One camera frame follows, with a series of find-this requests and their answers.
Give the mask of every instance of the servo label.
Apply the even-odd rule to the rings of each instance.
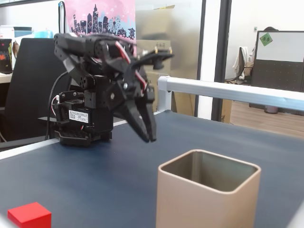
[[[89,123],[89,114],[69,110],[70,120],[76,120],[84,123]]]

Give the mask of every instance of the robotic arm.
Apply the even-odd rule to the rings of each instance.
[[[135,58],[134,44],[112,35],[56,34],[54,43],[55,55],[83,89],[62,92],[58,104],[52,104],[55,136],[63,144],[89,145],[112,138],[114,113],[145,142],[156,140],[154,88],[147,83],[143,65],[161,69],[162,61],[173,57],[170,49]]]

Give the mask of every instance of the wooden floor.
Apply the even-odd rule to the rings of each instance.
[[[304,116],[267,114],[262,109],[250,108],[248,103],[232,102],[230,123],[304,139]]]

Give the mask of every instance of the whiteboard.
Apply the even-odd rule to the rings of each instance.
[[[264,46],[260,38],[266,33],[269,33],[273,41]],[[259,32],[256,59],[302,63],[304,32]]]

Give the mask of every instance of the beige container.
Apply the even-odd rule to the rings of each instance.
[[[158,168],[157,228],[253,228],[261,169],[192,150]]]

